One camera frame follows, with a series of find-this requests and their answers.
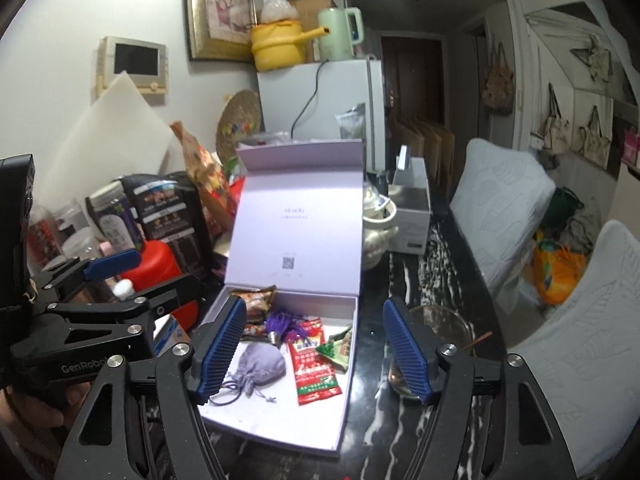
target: purple tassel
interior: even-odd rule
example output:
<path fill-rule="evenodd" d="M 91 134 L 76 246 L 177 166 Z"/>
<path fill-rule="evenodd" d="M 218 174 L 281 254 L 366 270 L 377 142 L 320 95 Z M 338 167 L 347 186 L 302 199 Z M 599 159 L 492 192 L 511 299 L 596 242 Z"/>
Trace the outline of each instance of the purple tassel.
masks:
<path fill-rule="evenodd" d="M 264 326 L 267 334 L 276 333 L 281 341 L 292 342 L 300 338 L 308 340 L 306 330 L 299 324 L 304 319 L 303 316 L 279 310 L 267 316 Z"/>
<path fill-rule="evenodd" d="M 281 338 L 289 331 L 289 326 L 294 323 L 292 315 L 289 312 L 281 310 L 267 316 L 264 327 L 269 332 L 275 332 Z"/>
<path fill-rule="evenodd" d="M 306 333 L 304 328 L 296 323 L 296 325 L 287 332 L 287 335 L 284 337 L 284 341 L 287 343 L 293 343 L 298 339 L 304 339 L 305 342 L 308 342 L 309 335 Z"/>

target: white chair cover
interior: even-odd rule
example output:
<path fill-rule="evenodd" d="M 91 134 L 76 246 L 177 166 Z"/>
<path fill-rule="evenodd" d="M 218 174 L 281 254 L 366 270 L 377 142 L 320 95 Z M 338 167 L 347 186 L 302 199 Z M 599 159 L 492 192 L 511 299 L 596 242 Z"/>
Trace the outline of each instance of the white chair cover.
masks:
<path fill-rule="evenodd" d="M 540 224 L 555 188 L 529 153 L 482 139 L 467 145 L 451 209 L 493 297 Z"/>
<path fill-rule="evenodd" d="M 613 457 L 640 416 L 640 242 L 607 222 L 574 291 L 512 349 L 553 410 L 578 476 Z"/>

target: brown door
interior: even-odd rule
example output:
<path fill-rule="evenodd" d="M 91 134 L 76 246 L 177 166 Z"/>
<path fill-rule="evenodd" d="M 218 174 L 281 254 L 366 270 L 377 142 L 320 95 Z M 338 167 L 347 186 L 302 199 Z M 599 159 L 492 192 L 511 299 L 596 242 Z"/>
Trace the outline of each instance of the brown door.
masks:
<path fill-rule="evenodd" d="M 382 56 L 394 114 L 444 124 L 442 44 L 383 37 Z"/>

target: framed picture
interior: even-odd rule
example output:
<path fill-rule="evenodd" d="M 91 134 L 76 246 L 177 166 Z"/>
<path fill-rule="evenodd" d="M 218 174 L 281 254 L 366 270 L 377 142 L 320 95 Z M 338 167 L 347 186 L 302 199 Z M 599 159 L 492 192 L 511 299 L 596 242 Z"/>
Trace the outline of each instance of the framed picture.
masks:
<path fill-rule="evenodd" d="M 252 61 L 254 0 L 186 0 L 190 59 Z"/>

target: human hand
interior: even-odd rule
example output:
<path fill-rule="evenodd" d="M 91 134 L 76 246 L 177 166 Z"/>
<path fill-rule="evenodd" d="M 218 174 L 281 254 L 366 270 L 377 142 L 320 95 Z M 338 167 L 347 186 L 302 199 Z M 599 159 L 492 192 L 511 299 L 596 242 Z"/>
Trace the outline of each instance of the human hand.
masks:
<path fill-rule="evenodd" d="M 66 426 L 70 429 L 76 420 L 76 416 L 78 416 L 78 411 L 82 406 L 86 394 L 89 392 L 89 388 L 91 388 L 91 384 L 89 383 L 69 386 L 66 389 L 66 400 L 69 405 L 61 412 L 42 402 L 40 399 L 16 392 L 11 386 L 8 386 L 5 395 L 7 393 L 9 394 L 10 402 L 8 402 L 8 404 L 14 408 L 17 413 L 8 414 L 9 421 L 6 420 L 5 423 L 11 427 L 12 423 L 15 423 L 12 418 L 16 418 L 18 422 L 26 422 L 34 428 L 57 428 L 59 426 Z"/>
<path fill-rule="evenodd" d="M 89 383 L 70 386 L 66 390 L 69 406 L 61 412 L 8 386 L 0 390 L 0 422 L 23 449 L 41 457 L 44 463 L 55 465 L 60 457 L 60 446 L 49 428 L 71 428 L 90 387 Z"/>

